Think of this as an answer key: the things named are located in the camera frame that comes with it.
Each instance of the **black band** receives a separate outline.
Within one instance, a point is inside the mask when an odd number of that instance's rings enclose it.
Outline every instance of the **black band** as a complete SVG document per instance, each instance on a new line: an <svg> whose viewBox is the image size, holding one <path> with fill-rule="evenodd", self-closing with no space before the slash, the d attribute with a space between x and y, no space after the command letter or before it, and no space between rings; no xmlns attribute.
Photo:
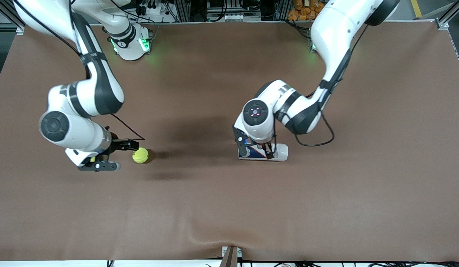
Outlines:
<svg viewBox="0 0 459 267"><path fill-rule="evenodd" d="M338 65L338 68L335 70L335 73L331 77L330 81L322 80L319 84L320 88L327 89L329 93L333 93L337 83L343 79L343 74L348 67L350 59L351 50L348 49L348 51L345 53L345 56L343 56L343 59L341 59L340 65Z"/></svg>
<svg viewBox="0 0 459 267"><path fill-rule="evenodd" d="M109 35L113 38L120 38L120 37L123 37L123 36L126 36L127 34L129 34L129 32L131 32L132 30L132 24L129 23L129 27L127 27L127 29L124 31L124 32L121 32L121 33L109 33Z"/></svg>
<svg viewBox="0 0 459 267"><path fill-rule="evenodd" d="M82 42L85 44L85 47L88 51L88 55L84 55L84 60L90 60L96 68L96 87L94 91L94 104L96 106L97 112L100 115L116 113L122 106L114 92L112 91L112 86L107 77L106 68L101 59L107 60L104 54L98 51L102 51L99 46L99 43L93 42L95 38L91 37L93 34L91 27L87 21L82 17L82 15L77 13L72 13L73 22L75 24L75 29L78 31L79 35L82 38ZM82 105L79 102L79 99L76 95L76 84L72 83L69 88L69 97L73 108L79 113L82 117L90 118L85 110L82 108Z"/></svg>
<svg viewBox="0 0 459 267"><path fill-rule="evenodd" d="M59 89L59 94L68 96L68 86L61 86Z"/></svg>
<svg viewBox="0 0 459 267"><path fill-rule="evenodd" d="M80 59L83 65L86 65L91 61L99 61L101 59L107 61L106 55L101 52L92 52L89 54L81 55Z"/></svg>
<svg viewBox="0 0 459 267"><path fill-rule="evenodd" d="M79 102L77 92L76 92L76 82L70 83L69 85L69 100L71 101L71 104L73 105L73 108L75 108L76 112L81 116L85 118L90 118L91 115L89 115L83 108L81 103Z"/></svg>
<svg viewBox="0 0 459 267"><path fill-rule="evenodd" d="M297 100L301 94L297 91L294 91L288 98L285 100L284 104L282 105L282 108L280 108L276 113L275 113L275 118L279 121L282 122L282 119L284 116L287 114L287 111L289 110L290 106Z"/></svg>
<svg viewBox="0 0 459 267"><path fill-rule="evenodd" d="M116 44L120 48L129 47L129 44L131 43L131 41L133 41L133 39L135 39L135 34L136 34L135 27L131 25L131 28L132 28L131 34L129 34L124 39L117 39L117 38L115 38L114 36L111 35L112 41L114 42L114 44Z"/></svg>

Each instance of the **black joint cap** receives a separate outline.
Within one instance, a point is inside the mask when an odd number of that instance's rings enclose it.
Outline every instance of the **black joint cap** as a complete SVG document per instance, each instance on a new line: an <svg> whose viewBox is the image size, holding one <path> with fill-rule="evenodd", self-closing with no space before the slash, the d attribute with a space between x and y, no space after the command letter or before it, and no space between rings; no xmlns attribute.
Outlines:
<svg viewBox="0 0 459 267"><path fill-rule="evenodd" d="M259 125L267 119L268 115L269 109L263 101L251 100L244 106L243 118L248 125Z"/></svg>
<svg viewBox="0 0 459 267"><path fill-rule="evenodd" d="M59 111L46 114L40 122L41 133L53 142L63 140L69 130L69 120Z"/></svg>

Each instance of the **black cable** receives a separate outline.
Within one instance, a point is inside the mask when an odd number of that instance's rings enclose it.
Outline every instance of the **black cable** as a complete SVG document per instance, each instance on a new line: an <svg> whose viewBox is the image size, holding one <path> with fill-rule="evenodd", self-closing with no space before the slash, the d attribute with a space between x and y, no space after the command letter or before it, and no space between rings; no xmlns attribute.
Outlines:
<svg viewBox="0 0 459 267"><path fill-rule="evenodd" d="M382 264L382 263L378 263L378 262L375 262L375 263L372 263L370 265L368 265L368 267L374 267L374 266L380 266L380 267L400 267L400 265L398 265L397 263L394 263L394 265L392 263L385 263L385 264Z"/></svg>
<svg viewBox="0 0 459 267"><path fill-rule="evenodd" d="M68 9L69 9L69 22L71 24L71 27L73 28L73 35L75 36L75 39L76 39L76 42L77 42L78 37L76 35L75 24L73 22L73 9L71 8L71 5L74 3L74 1L68 2ZM78 52L79 52L79 56L82 56L82 52L81 52L80 49L79 49ZM84 65L84 69L86 71L86 79L89 79L91 77L91 73L89 71L89 68L87 67L87 64Z"/></svg>
<svg viewBox="0 0 459 267"><path fill-rule="evenodd" d="M45 28L46 30L48 30L49 32L51 32L51 34L53 34L54 36L56 36L58 39L60 39L62 42L64 42L68 47L70 47L70 49L72 49L78 56L81 56L81 53L75 48L73 47L70 43L68 43L68 41L66 41L65 39L63 39L61 36L59 36L56 32L52 31L48 26L46 26L45 24L43 24L43 22L39 21L35 16L33 16L28 10L26 10L22 4L20 4L20 2L18 1L14 1L14 3L19 6L23 12L26 14L26 15L29 15L35 22L37 22L39 25L41 25L41 27Z"/></svg>
<svg viewBox="0 0 459 267"><path fill-rule="evenodd" d="M297 26L297 25L295 24L295 22L294 22L294 24L292 24L292 23L290 22L290 20L286 20L286 19L277 19L276 21L277 21L277 22L285 22L285 23L289 24L289 25L292 26L292 27L296 27L296 28L303 29L303 30L309 30L309 29L310 29L309 27Z"/></svg>
<svg viewBox="0 0 459 267"><path fill-rule="evenodd" d="M127 10L124 10L122 7L120 7L118 4L116 4L116 3L114 2L114 0L110 0L110 1L112 2L112 4L114 4L118 9L120 9L120 10L121 10L122 12L124 12L124 13L127 13L127 14L129 14L129 15L131 15L131 16L134 16L134 17L138 17L138 18L143 19L143 20L148 20L148 22L156 23L156 22L154 22L154 21L151 20L151 19L148 19L148 18L146 18L146 17L141 17L141 16L138 16L138 15L132 14L132 13L128 12Z"/></svg>
<svg viewBox="0 0 459 267"><path fill-rule="evenodd" d="M325 118L325 115L323 115L323 112L320 111L320 113L321 113L321 118L322 118L323 121L325 122L325 125L326 125L327 128L330 130L331 139L328 140L328 141L326 141L326 142L319 143L319 144L304 144L304 143L300 142L299 136L298 136L298 135L294 135L294 136L295 136L295 140L297 140L297 143L299 143L300 145L303 145L303 146L314 147L314 146L321 146L321 145L329 144L330 142L332 142L332 141L335 139L335 132L333 132L333 129L331 128L330 124L328 123L327 119Z"/></svg>
<svg viewBox="0 0 459 267"><path fill-rule="evenodd" d="M221 6L221 15L219 15L218 19L211 20L211 22L218 22L226 15L226 11L228 10L228 3L226 2L226 0L222 0L222 1L223 1L223 5Z"/></svg>
<svg viewBox="0 0 459 267"><path fill-rule="evenodd" d="M305 96L305 97L306 97L306 98L310 98L311 96L313 96L313 95L314 95L315 91L313 91L313 92L309 93L309 94L308 94L307 96Z"/></svg>
<svg viewBox="0 0 459 267"><path fill-rule="evenodd" d="M294 262L294 264L297 266L297 267L320 267L319 265L316 265L314 262L312 261L296 261Z"/></svg>
<svg viewBox="0 0 459 267"><path fill-rule="evenodd" d="M281 22L285 22L287 24L289 24L290 26L294 27L295 29L297 29L297 31L299 32L300 35L302 35L304 38L306 39L310 39L310 37L308 35L305 35L302 30L305 30L305 31L308 31L310 28L307 28L307 27L301 27L301 26L298 26L294 20L292 20L293 24L289 21L289 20L286 20L286 19L278 19L280 20Z"/></svg>
<svg viewBox="0 0 459 267"><path fill-rule="evenodd" d="M368 28L368 25L366 25L366 27L365 27L365 29L363 30L363 32L361 32L360 37L358 37L358 40L356 40L355 45L354 45L353 48L351 49L351 52L353 52L353 50L355 50L356 45L357 45L358 42L360 41L361 37L363 37L363 34L365 34L367 28Z"/></svg>
<svg viewBox="0 0 459 267"><path fill-rule="evenodd" d="M441 265L441 266L446 266L446 267L455 267L452 264L448 262L427 262L429 264L436 264L436 265Z"/></svg>
<svg viewBox="0 0 459 267"><path fill-rule="evenodd" d="M257 11L257 10L259 10L259 9L260 9L260 2L258 2L258 3L259 3L259 4L258 4L257 7L249 7L249 6L245 6L245 5L243 4L243 0L239 0L239 5L240 5L243 9L245 9L245 10L247 10L247 11Z"/></svg>
<svg viewBox="0 0 459 267"><path fill-rule="evenodd" d="M134 131L129 125L127 125L126 123L124 123L123 120L121 120L118 116L116 116L115 114L111 114L114 118L116 118L118 121L120 121L125 127L127 127L129 130L131 130L131 132L133 132L136 136L138 136L139 138L134 138L134 139L129 139L129 140L135 140L135 141L145 141L145 138L143 138L141 135L139 135L136 131Z"/></svg>
<svg viewBox="0 0 459 267"><path fill-rule="evenodd" d="M275 117L274 117L274 122L272 123L272 128L273 128L273 131L274 131L274 134L272 135L272 138L274 139L274 149L272 149L272 147L271 147L271 150L272 150L271 153L272 153L272 155L274 155L275 152L277 152L277 135L275 134Z"/></svg>
<svg viewBox="0 0 459 267"><path fill-rule="evenodd" d="M411 263L411 264L405 264L406 267L412 267L412 266L416 266L416 265L419 265L419 264L424 264L426 262L416 262L416 263Z"/></svg>
<svg viewBox="0 0 459 267"><path fill-rule="evenodd" d="M200 13L200 16L204 19L204 21L207 22L208 18L203 13L203 10L204 10L203 3L204 3L204 0L200 0L199 5L198 5L198 11Z"/></svg>
<svg viewBox="0 0 459 267"><path fill-rule="evenodd" d="M307 38L307 39L310 39L310 37L308 37L307 35L305 35L297 25L295 25L295 28L297 29L297 31L299 32L300 35L302 35L303 37Z"/></svg>
<svg viewBox="0 0 459 267"><path fill-rule="evenodd" d="M173 17L173 19L175 20L175 22L180 22L177 18L177 16L175 15L175 13L173 13L173 10L170 8L170 4L167 2L167 1L164 1L164 5L165 7L167 8L168 10L168 13L170 13L170 15Z"/></svg>

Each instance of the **metal frame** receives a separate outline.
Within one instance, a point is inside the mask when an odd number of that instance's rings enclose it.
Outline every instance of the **metal frame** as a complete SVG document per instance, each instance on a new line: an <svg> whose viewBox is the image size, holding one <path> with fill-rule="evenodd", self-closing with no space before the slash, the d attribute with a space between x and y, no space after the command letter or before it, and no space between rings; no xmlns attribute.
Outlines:
<svg viewBox="0 0 459 267"><path fill-rule="evenodd" d="M175 0L177 16L180 22L190 22L190 5L186 0Z"/></svg>
<svg viewBox="0 0 459 267"><path fill-rule="evenodd" d="M451 7L443 14L442 17L436 19L438 29L445 30L449 27L448 22L459 13L459 0L457 0Z"/></svg>
<svg viewBox="0 0 459 267"><path fill-rule="evenodd" d="M317 52L317 50L314 49L314 42L312 41L311 30L312 30L312 27L310 27L310 28L307 30L307 36L309 37L309 38L308 38L309 52L310 52L310 53L314 53L314 52Z"/></svg>
<svg viewBox="0 0 459 267"><path fill-rule="evenodd" d="M15 10L15 7L12 3L12 0L0 0L0 13L4 15L11 23L1 23L5 25L0 25L0 31L16 30L19 28L24 29L24 22L19 17L19 14Z"/></svg>
<svg viewBox="0 0 459 267"><path fill-rule="evenodd" d="M238 0L236 0L236 1L235 0L224 0L224 1L226 1L227 13L231 13L231 12L240 12L240 13L248 12L248 10L244 9L243 7L241 7L239 5L239 1ZM221 13L221 7L211 7L210 6L210 1L207 1L207 12L208 13L220 14Z"/></svg>
<svg viewBox="0 0 459 267"><path fill-rule="evenodd" d="M287 19L290 9L292 8L292 0L280 0L274 13L274 20Z"/></svg>
<svg viewBox="0 0 459 267"><path fill-rule="evenodd" d="M219 267L237 267L237 247L229 247L224 253Z"/></svg>
<svg viewBox="0 0 459 267"><path fill-rule="evenodd" d="M424 20L424 19L427 19L427 18L429 18L429 17L433 17L433 16L435 16L435 15L437 15L437 14L439 14L439 13L444 12L444 11L447 10L449 7L451 7L452 5L453 5L453 3L447 4L447 5L445 5L445 6L443 6L443 7L440 7L440 8L438 8L438 9L432 11L432 12L427 13L426 15L422 15L421 17L419 17L419 19L420 19L420 20Z"/></svg>
<svg viewBox="0 0 459 267"><path fill-rule="evenodd" d="M453 42L452 35L450 35L450 31L447 29L447 32L449 34L450 42L452 42L453 50L455 51L455 55L457 56L457 59L459 60L459 52L457 52L457 47L455 46L455 43Z"/></svg>

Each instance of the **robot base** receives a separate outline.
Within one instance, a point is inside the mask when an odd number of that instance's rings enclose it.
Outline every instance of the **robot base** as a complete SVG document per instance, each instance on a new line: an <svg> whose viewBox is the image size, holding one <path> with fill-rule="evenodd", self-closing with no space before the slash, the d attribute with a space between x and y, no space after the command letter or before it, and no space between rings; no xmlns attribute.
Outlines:
<svg viewBox="0 0 459 267"><path fill-rule="evenodd" d="M150 54L152 46L153 32L139 24L133 24L136 30L134 39L126 48L114 44L114 50L122 59L134 61L140 59L145 54Z"/></svg>
<svg viewBox="0 0 459 267"><path fill-rule="evenodd" d="M241 157L241 155L239 155L239 159L246 159L250 161L283 162L287 160L289 155L289 148L286 144L277 144L275 154L272 159L267 159L265 151L259 145L248 146L246 149L249 150L249 155L247 157Z"/></svg>

